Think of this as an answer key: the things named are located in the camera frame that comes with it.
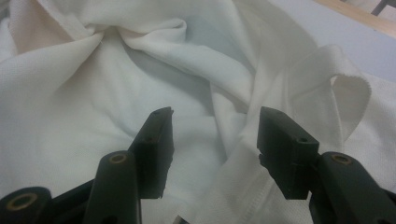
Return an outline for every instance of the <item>white fabric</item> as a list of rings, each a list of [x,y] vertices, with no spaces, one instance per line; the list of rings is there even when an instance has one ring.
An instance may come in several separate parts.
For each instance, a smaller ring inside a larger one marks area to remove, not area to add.
[[[336,46],[318,49],[267,1],[15,0],[8,10],[0,196],[29,186],[56,196],[92,179],[169,105],[176,151],[163,198],[142,202],[144,223],[311,222],[307,202],[284,200],[259,165],[263,105],[396,189],[394,84]]]

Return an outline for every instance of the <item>wooden edge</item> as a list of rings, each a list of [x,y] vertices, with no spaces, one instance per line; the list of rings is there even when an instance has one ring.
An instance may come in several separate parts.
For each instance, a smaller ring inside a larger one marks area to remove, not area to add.
[[[341,13],[349,18],[359,21],[381,33],[390,35],[396,38],[396,22],[387,21],[368,12],[365,12],[357,7],[353,7],[340,0],[315,0],[325,7],[329,7],[338,13]]]

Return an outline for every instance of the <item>crumpled cloth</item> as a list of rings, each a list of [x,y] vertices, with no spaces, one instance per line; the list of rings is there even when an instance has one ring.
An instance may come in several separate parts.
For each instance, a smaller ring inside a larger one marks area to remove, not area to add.
[[[396,86],[318,48],[262,0],[0,1],[0,196],[59,195],[124,150],[149,113],[175,110],[175,155],[144,223],[310,223],[256,148],[280,109],[396,190]]]

